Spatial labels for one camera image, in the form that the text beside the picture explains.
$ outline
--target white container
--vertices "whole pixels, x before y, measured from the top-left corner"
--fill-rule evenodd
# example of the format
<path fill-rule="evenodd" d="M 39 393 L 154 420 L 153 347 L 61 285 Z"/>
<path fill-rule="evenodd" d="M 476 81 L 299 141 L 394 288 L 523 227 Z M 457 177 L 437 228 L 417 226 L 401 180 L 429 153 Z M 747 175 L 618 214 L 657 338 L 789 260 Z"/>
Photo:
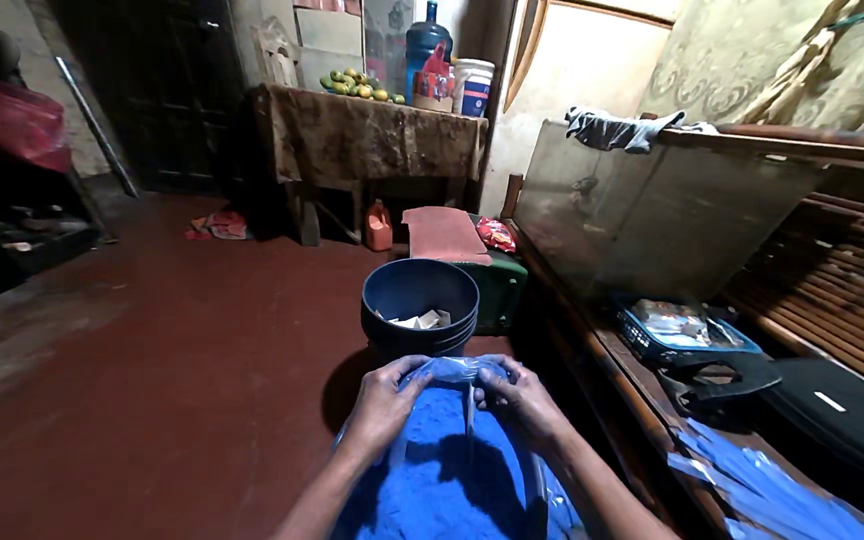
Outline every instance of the white container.
<path fill-rule="evenodd" d="M 453 66 L 455 90 L 452 93 L 452 113 L 484 117 L 496 65 L 482 59 L 459 58 Z"/>

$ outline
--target hand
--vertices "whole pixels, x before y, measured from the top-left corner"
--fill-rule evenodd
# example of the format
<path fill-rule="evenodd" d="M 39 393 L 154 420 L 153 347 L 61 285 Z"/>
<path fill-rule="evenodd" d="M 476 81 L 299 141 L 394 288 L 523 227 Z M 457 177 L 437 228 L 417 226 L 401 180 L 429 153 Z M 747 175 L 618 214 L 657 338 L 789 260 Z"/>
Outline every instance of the hand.
<path fill-rule="evenodd" d="M 499 365 L 508 372 L 509 380 L 480 369 L 479 380 L 485 388 L 473 392 L 475 407 L 489 409 L 500 421 L 511 424 L 547 458 L 554 445 L 573 431 L 572 424 L 532 370 L 505 354 L 500 355 Z"/>
<path fill-rule="evenodd" d="M 432 380 L 432 374 L 413 378 L 401 391 L 399 381 L 429 360 L 422 355 L 402 356 L 366 373 L 336 452 L 349 452 L 366 463 L 375 461 L 402 431 L 416 398 Z"/>

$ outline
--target green stool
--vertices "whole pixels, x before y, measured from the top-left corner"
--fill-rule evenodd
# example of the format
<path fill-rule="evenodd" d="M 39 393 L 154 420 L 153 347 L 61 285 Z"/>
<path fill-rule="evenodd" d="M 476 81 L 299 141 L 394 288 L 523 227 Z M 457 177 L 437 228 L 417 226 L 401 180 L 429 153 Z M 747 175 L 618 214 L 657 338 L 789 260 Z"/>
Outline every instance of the green stool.
<path fill-rule="evenodd" d="M 470 213 L 472 223 L 479 222 L 479 216 Z M 454 262 L 462 268 L 479 287 L 479 322 L 475 326 L 475 336 L 508 336 L 512 319 L 522 299 L 528 270 L 505 251 L 489 249 L 492 264 L 474 262 Z"/>

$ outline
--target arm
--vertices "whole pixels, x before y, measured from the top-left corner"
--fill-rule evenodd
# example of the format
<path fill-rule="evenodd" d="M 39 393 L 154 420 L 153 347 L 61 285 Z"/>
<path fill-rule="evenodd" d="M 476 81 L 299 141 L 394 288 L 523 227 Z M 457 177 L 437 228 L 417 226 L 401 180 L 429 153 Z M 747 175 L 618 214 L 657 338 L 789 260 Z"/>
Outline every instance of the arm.
<path fill-rule="evenodd" d="M 504 356 L 509 381 L 489 370 L 479 379 L 476 407 L 490 408 L 554 470 L 583 520 L 597 515 L 617 540 L 678 538 L 625 487 L 609 465 L 572 426 L 532 371 Z"/>
<path fill-rule="evenodd" d="M 272 535 L 273 540 L 329 537 L 355 485 L 402 431 L 416 398 L 431 380 L 431 375 L 415 378 L 399 391 L 402 375 L 426 362 L 426 356 L 405 356 L 362 377 L 342 440 Z"/>

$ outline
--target orange jug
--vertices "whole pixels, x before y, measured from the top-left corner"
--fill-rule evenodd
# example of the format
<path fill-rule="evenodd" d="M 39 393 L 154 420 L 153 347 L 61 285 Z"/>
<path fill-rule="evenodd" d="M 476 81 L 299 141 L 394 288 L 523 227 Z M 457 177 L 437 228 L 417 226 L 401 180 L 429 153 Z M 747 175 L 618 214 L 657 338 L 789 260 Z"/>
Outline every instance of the orange jug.
<path fill-rule="evenodd" d="M 366 214 L 366 246 L 372 251 L 392 249 L 392 220 L 382 199 L 375 199 Z"/>

